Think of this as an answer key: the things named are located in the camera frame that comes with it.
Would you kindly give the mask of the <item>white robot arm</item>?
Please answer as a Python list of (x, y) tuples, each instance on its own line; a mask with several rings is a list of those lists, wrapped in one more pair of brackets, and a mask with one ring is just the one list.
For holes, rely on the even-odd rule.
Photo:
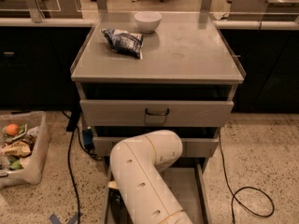
[(110, 169), (134, 224), (192, 224), (161, 177), (182, 154), (172, 131), (126, 138), (110, 153)]

